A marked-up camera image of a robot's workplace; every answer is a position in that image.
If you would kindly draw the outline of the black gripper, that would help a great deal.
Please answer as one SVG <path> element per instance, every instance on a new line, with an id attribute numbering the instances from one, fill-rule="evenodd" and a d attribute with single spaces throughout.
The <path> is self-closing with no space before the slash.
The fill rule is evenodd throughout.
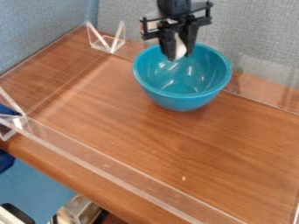
<path id="1" fill-rule="evenodd" d="M 198 30 L 211 24 L 213 1 L 158 1 L 157 10 L 141 17 L 143 40 L 159 38 L 162 52 L 170 61 L 177 58 L 175 33 L 193 55 Z"/>

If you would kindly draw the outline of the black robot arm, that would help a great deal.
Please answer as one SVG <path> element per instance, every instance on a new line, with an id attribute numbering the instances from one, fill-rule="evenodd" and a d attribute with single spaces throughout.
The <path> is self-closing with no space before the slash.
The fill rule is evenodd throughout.
<path id="1" fill-rule="evenodd" d="M 141 17 L 143 40 L 158 39 L 170 61 L 193 55 L 199 29 L 211 24 L 210 0 L 157 0 L 158 10 Z"/>

